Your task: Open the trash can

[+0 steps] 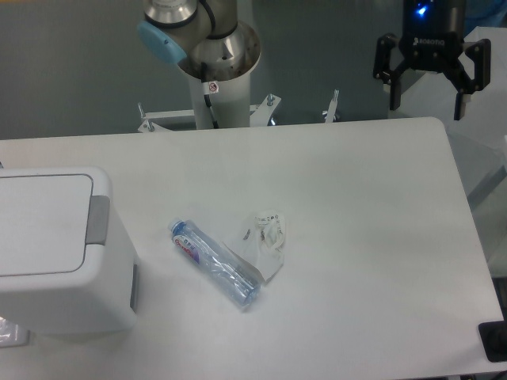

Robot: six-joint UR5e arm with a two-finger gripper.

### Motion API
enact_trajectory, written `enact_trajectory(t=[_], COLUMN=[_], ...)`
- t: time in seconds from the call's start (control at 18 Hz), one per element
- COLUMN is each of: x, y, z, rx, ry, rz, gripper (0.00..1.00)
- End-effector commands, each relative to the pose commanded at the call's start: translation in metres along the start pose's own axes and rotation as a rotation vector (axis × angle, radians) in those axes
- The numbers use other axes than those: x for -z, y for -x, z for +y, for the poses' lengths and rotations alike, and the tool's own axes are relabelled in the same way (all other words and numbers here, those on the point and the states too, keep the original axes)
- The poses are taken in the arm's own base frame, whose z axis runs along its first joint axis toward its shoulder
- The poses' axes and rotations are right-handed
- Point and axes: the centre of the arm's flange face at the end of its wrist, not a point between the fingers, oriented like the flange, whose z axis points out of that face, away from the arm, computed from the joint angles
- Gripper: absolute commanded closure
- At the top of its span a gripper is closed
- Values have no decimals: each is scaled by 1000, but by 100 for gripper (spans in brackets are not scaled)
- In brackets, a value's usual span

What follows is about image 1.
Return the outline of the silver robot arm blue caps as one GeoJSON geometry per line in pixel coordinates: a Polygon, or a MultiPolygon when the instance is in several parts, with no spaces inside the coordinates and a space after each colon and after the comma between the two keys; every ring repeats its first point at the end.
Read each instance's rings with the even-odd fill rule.
{"type": "MultiPolygon", "coordinates": [[[[455,120],[463,118],[465,98],[484,90],[491,79],[492,47],[488,39],[463,39],[465,1],[405,1],[402,35],[381,36],[372,75],[390,88],[392,111],[402,99],[400,78],[406,70],[443,74],[456,89],[455,120]]],[[[197,48],[206,40],[223,40],[239,30],[235,1],[145,1],[139,38],[158,59],[179,64],[194,59],[200,79],[211,64],[197,48]]]]}

